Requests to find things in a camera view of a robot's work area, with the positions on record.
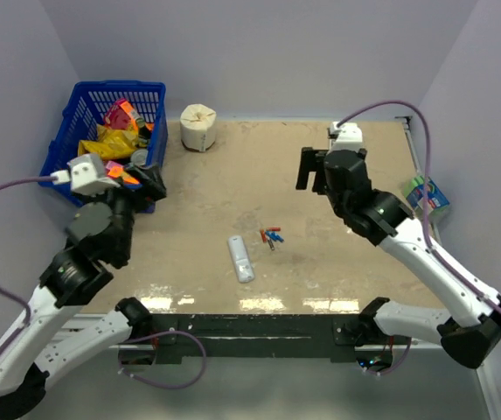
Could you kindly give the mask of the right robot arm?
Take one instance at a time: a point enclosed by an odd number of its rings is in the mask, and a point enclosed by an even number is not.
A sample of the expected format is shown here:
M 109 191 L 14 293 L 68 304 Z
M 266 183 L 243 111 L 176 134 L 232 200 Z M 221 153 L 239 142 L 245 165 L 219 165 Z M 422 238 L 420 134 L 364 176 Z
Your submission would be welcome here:
M 501 340 L 501 292 L 423 234 L 421 221 L 394 194 L 372 188 L 366 151 L 301 150 L 296 189 L 324 195 L 351 231 L 402 263 L 442 302 L 441 309 L 375 298 L 358 316 L 358 341 L 420 339 L 465 368 L 479 368 Z M 309 175 L 315 176 L 309 184 Z

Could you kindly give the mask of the long white remote control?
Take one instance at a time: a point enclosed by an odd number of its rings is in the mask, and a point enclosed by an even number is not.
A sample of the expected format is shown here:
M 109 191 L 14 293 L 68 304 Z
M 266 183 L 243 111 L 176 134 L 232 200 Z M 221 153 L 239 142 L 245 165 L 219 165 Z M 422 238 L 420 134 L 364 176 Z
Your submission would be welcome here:
M 241 284 L 252 282 L 255 279 L 254 268 L 243 238 L 240 235 L 230 236 L 227 239 L 227 247 L 238 281 Z

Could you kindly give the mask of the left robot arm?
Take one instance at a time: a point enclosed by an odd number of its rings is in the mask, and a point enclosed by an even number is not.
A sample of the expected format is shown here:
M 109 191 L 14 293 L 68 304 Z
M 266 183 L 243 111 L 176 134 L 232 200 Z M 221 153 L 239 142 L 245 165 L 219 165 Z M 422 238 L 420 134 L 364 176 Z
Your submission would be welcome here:
M 18 419 L 34 409 L 61 376 L 106 347 L 126 340 L 144 342 L 151 333 L 150 311 L 135 297 L 120 300 L 95 326 L 52 342 L 130 258 L 135 215 L 166 196 L 158 164 L 128 164 L 131 189 L 97 164 L 70 164 L 40 176 L 39 183 L 69 184 L 87 198 L 66 228 L 66 245 L 39 278 L 30 300 L 0 286 L 0 294 L 23 310 L 0 338 L 0 419 Z

